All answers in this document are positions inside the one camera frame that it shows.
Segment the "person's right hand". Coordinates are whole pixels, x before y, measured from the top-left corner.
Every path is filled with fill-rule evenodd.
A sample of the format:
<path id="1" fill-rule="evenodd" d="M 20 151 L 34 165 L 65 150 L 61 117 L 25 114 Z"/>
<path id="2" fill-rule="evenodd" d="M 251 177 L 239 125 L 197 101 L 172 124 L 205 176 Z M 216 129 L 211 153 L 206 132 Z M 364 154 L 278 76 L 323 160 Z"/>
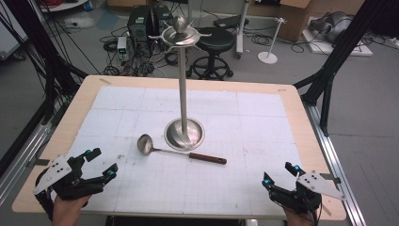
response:
<path id="1" fill-rule="evenodd" d="M 298 214 L 285 206 L 283 206 L 282 209 L 287 218 L 287 226 L 315 226 L 312 214 Z"/>

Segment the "steel ladle with wooden handle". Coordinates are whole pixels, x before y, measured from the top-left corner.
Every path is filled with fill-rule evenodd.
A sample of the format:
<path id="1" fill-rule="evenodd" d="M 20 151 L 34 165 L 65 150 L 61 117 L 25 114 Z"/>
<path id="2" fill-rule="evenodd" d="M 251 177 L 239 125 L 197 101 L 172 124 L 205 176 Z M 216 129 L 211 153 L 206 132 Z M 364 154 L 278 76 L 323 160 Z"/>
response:
<path id="1" fill-rule="evenodd" d="M 182 152 L 178 152 L 178 151 L 154 148 L 152 138 L 147 134 L 144 134 L 139 137 L 139 139 L 137 140 L 136 146 L 137 146 L 137 149 L 142 154 L 144 154 L 146 156 L 148 156 L 154 152 L 166 152 L 166 153 L 185 155 L 192 159 L 217 163 L 217 164 L 221 164 L 221 165 L 227 164 L 227 160 L 222 157 L 210 156 L 210 155 L 205 155 L 205 154 L 200 154 L 200 153 L 182 153 Z"/>

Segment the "person's left hand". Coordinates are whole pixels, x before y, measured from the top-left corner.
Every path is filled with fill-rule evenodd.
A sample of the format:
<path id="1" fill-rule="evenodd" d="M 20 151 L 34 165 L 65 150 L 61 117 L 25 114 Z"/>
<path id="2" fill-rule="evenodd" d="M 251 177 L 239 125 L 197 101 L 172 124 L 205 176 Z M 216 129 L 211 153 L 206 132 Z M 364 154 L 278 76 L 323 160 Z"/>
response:
<path id="1" fill-rule="evenodd" d="M 90 196 L 77 200 L 64 201 L 56 196 L 52 226 L 76 226 L 80 218 L 81 209 L 88 202 Z"/>

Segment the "black flat case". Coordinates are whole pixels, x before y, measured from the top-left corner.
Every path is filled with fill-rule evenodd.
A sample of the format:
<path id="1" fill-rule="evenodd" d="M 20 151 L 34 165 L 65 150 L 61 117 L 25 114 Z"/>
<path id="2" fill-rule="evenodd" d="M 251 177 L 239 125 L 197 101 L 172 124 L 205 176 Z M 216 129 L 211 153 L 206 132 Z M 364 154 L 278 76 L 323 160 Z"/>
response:
<path id="1" fill-rule="evenodd" d="M 238 28 L 241 24 L 241 16 L 235 15 L 224 19 L 218 19 L 214 21 L 214 26 L 222 27 L 225 29 Z"/>

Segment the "black computer tower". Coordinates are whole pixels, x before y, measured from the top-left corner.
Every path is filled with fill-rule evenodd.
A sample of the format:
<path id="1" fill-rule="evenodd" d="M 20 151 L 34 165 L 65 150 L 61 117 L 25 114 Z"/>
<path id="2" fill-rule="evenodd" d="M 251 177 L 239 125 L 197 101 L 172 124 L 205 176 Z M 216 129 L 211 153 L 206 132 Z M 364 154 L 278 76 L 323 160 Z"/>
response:
<path id="1" fill-rule="evenodd" d="M 161 35 L 172 21 L 173 16 L 170 13 L 168 6 L 158 5 L 152 8 L 154 32 L 156 35 Z"/>
<path id="2" fill-rule="evenodd" d="M 127 27 L 130 37 L 137 42 L 145 42 L 148 39 L 148 30 L 151 12 L 149 6 L 133 6 Z"/>

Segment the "grey bag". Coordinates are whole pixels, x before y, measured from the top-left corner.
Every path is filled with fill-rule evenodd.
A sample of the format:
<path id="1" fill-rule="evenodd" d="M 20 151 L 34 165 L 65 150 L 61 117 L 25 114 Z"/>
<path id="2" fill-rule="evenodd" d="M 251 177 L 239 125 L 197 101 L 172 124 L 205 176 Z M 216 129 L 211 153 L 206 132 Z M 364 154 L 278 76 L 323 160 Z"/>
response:
<path id="1" fill-rule="evenodd" d="M 311 20 L 310 31 L 317 31 L 328 42 L 334 43 L 351 24 L 352 18 L 341 11 L 327 12 L 324 16 Z"/>

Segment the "white utensil stand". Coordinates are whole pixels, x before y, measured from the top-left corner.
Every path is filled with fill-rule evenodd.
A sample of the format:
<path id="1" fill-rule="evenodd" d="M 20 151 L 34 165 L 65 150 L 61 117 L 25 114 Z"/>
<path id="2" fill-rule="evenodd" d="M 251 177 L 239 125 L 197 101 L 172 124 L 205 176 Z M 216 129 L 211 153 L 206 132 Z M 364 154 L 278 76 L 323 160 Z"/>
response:
<path id="1" fill-rule="evenodd" d="M 268 49 L 267 51 L 262 51 L 262 52 L 260 52 L 260 53 L 257 55 L 257 58 L 258 58 L 262 63 L 265 63 L 265 64 L 275 64 L 275 63 L 278 62 L 278 58 L 277 58 L 276 55 L 274 55 L 274 54 L 272 53 L 272 50 L 273 50 L 273 47 L 274 47 L 274 45 L 275 45 L 277 36 L 278 36 L 278 34 L 279 34 L 280 27 L 281 27 L 283 24 L 286 24 L 287 21 L 286 21 L 284 18 L 282 18 L 282 17 L 276 18 L 275 21 L 276 21 L 276 23 L 277 23 L 277 27 L 276 27 L 276 31 L 275 31 L 275 34 L 274 34 L 274 36 L 273 36 L 273 39 L 271 40 L 269 49 Z"/>

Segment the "black round stool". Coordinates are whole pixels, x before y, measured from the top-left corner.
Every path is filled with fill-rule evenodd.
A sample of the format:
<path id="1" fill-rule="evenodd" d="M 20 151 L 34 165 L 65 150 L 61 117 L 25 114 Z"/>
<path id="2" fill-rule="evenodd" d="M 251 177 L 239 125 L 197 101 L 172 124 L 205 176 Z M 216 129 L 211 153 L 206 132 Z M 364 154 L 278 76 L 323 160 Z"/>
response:
<path id="1" fill-rule="evenodd" d="M 202 27 L 199 29 L 202 37 L 196 46 L 207 53 L 207 56 L 197 58 L 186 71 L 186 76 L 192 73 L 199 79 L 215 79 L 223 81 L 225 77 L 232 77 L 233 71 L 229 64 L 220 56 L 228 52 L 234 45 L 231 32 L 220 27 Z"/>

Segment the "cardboard box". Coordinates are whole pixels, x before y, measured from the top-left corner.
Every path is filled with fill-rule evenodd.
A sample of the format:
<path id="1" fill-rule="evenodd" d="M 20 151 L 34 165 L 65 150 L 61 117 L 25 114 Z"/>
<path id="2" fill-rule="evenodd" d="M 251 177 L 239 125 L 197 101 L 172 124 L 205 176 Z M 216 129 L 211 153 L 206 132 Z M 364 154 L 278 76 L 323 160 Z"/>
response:
<path id="1" fill-rule="evenodd" d="M 289 41 L 299 40 L 311 13 L 313 0 L 280 0 L 279 16 L 285 20 L 279 37 Z"/>

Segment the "black metal frame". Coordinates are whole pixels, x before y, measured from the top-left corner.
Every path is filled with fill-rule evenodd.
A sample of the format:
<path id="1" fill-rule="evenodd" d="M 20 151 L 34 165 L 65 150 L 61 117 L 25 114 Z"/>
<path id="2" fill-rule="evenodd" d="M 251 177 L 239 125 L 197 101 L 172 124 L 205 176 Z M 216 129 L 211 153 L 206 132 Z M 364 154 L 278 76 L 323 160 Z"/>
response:
<path id="1" fill-rule="evenodd" d="M 0 23 L 25 50 L 38 76 L 42 76 L 45 79 L 45 100 L 0 159 L 0 176 L 10 167 L 12 161 L 21 151 L 22 146 L 40 121 L 48 122 L 54 115 L 56 98 L 61 95 L 73 95 L 77 92 L 79 85 L 72 75 L 75 74 L 83 79 L 88 76 L 88 73 L 75 67 L 60 55 L 45 31 L 37 12 L 28 0 L 3 1 L 38 54 L 36 56 L 19 33 L 11 26 L 11 23 L 8 23 L 6 19 L 0 16 Z"/>
<path id="2" fill-rule="evenodd" d="M 307 105 L 316 106 L 319 97 L 323 96 L 319 126 L 327 137 L 329 136 L 327 126 L 334 78 L 366 31 L 393 1 L 365 0 L 324 65 L 313 75 L 294 83 L 296 89 L 310 86 L 300 96 L 301 100 Z"/>

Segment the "steel utensil stand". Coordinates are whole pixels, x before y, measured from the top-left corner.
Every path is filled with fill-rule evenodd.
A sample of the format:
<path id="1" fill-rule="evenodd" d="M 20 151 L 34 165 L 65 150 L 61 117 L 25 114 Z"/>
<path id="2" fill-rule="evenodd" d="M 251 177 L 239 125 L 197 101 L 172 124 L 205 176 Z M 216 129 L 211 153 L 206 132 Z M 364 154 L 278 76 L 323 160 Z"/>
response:
<path id="1" fill-rule="evenodd" d="M 167 28 L 160 35 L 150 36 L 150 39 L 162 40 L 167 45 L 168 52 L 177 51 L 181 117 L 167 125 L 164 137 L 172 149 L 188 152 L 199 147 L 205 133 L 203 125 L 198 120 L 187 116 L 185 49 L 194 47 L 202 35 L 187 22 L 184 16 L 175 16 L 172 23 L 166 26 Z"/>

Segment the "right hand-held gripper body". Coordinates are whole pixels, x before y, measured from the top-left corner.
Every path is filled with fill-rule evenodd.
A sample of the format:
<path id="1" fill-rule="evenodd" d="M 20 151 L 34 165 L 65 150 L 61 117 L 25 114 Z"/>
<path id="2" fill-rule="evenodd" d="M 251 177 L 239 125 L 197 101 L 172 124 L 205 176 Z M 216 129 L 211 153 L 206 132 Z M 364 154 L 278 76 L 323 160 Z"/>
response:
<path id="1" fill-rule="evenodd" d="M 341 201 L 345 199 L 344 194 L 338 188 L 314 170 L 305 172 L 304 175 L 295 178 L 294 190 L 288 190 L 280 186 L 276 187 L 275 191 L 268 191 L 269 199 L 281 206 L 294 210 L 298 214 L 317 210 L 322 203 L 323 195 Z"/>

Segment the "white grid mat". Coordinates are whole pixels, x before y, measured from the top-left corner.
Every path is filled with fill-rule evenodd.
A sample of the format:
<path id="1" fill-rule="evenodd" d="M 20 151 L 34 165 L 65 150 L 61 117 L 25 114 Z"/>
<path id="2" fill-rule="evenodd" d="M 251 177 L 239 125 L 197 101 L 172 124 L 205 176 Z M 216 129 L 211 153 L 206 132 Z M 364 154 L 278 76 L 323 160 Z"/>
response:
<path id="1" fill-rule="evenodd" d="M 278 94 L 190 90 L 190 117 L 204 127 L 198 153 L 219 156 L 226 165 L 154 152 L 136 146 L 140 136 L 153 147 L 170 150 L 164 131 L 180 115 L 176 89 L 103 87 L 73 138 L 68 154 L 100 148 L 83 168 L 85 179 L 119 170 L 104 191 L 93 194 L 87 210 L 154 216 L 261 217 L 281 215 L 262 185 L 266 172 L 278 186 L 292 190 L 295 177 L 285 163 L 300 164 L 294 128 Z"/>

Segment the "white metal post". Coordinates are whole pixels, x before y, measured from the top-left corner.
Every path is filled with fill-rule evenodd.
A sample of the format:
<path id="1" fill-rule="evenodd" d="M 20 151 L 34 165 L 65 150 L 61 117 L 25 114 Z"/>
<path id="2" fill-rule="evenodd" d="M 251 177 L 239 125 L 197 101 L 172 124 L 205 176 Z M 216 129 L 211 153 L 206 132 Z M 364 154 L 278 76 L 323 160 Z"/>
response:
<path id="1" fill-rule="evenodd" d="M 244 28 L 245 28 L 245 21 L 247 16 L 247 9 L 249 6 L 249 0 L 244 0 L 244 5 L 242 7 L 241 15 L 240 15 L 240 22 L 239 26 L 236 29 L 236 46 L 235 46 L 235 53 L 238 59 L 241 58 L 242 54 L 244 53 Z"/>

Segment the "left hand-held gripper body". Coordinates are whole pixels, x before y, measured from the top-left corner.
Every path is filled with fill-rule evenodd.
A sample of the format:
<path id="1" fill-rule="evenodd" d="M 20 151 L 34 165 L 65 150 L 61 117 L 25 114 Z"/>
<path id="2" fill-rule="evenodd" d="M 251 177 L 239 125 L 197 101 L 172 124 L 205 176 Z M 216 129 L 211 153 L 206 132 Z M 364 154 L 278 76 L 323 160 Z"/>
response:
<path id="1" fill-rule="evenodd" d="M 92 161 L 97 154 L 80 154 L 66 159 L 58 155 L 37 178 L 33 194 L 48 216 L 53 219 L 54 191 L 63 201 L 74 201 L 88 195 L 104 191 L 105 175 L 83 179 L 82 167 Z"/>

